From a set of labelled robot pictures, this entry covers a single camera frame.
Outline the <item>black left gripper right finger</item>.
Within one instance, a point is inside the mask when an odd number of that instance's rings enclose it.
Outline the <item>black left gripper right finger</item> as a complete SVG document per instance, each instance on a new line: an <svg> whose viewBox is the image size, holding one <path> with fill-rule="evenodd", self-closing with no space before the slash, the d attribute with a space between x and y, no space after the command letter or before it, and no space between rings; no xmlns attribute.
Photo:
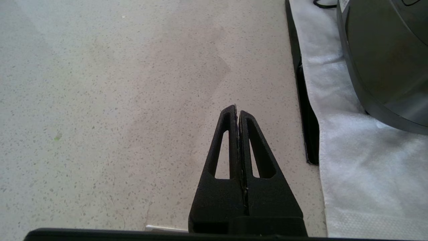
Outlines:
<svg viewBox="0 0 428 241"><path fill-rule="evenodd" d="M244 215L237 235L307 236L303 212L254 116L241 111L239 157Z"/></svg>

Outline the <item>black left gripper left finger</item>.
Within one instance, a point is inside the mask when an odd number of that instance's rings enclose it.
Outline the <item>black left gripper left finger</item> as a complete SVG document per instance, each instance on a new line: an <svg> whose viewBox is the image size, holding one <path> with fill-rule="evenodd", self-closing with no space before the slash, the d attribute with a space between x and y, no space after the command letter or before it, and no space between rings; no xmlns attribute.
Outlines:
<svg viewBox="0 0 428 241"><path fill-rule="evenodd" d="M223 135L229 133L229 178L215 177ZM190 233L228 234L229 222L245 215L238 147L237 111L230 105L220 113L188 217Z"/></svg>

